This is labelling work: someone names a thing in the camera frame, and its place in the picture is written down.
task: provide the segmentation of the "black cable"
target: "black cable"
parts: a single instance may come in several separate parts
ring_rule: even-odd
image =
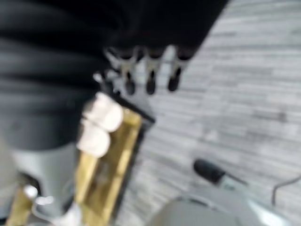
[[[295,184],[297,183],[298,181],[301,180],[301,175],[294,178],[294,179],[291,179],[291,180],[288,180],[288,181],[285,181],[285,182],[282,182],[276,186],[274,186],[273,188],[273,191],[272,191],[272,205],[275,206],[276,205],[276,196],[277,196],[277,191],[282,188],[282,187],[286,187],[288,185],[292,185],[292,184]]]

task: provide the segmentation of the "gray plastic object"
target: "gray plastic object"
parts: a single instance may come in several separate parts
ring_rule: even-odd
[[[274,209],[242,193],[201,187],[167,204],[147,226],[291,226]]]

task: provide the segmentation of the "black fabric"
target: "black fabric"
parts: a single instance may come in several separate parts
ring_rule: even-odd
[[[0,0],[0,130],[42,150],[76,139],[110,46],[202,43],[226,0]]]
[[[16,148],[74,141],[109,67],[103,48],[135,29],[143,0],[0,0],[0,129]]]

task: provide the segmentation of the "wood plank floor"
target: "wood plank floor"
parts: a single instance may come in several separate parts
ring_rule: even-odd
[[[265,202],[273,185],[301,174],[301,1],[233,0],[176,94],[166,90],[167,73],[165,65],[149,98],[158,121],[116,225],[142,226],[168,200],[197,189],[197,157],[244,178]],[[301,224],[301,183],[279,192],[277,208]]]

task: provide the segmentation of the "gold metal frame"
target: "gold metal frame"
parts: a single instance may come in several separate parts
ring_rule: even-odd
[[[111,146],[104,157],[80,153],[75,200],[88,226],[108,225],[142,125],[140,115],[126,108],[123,112],[123,122],[111,133]],[[31,202],[20,189],[6,226],[24,225],[30,212]]]

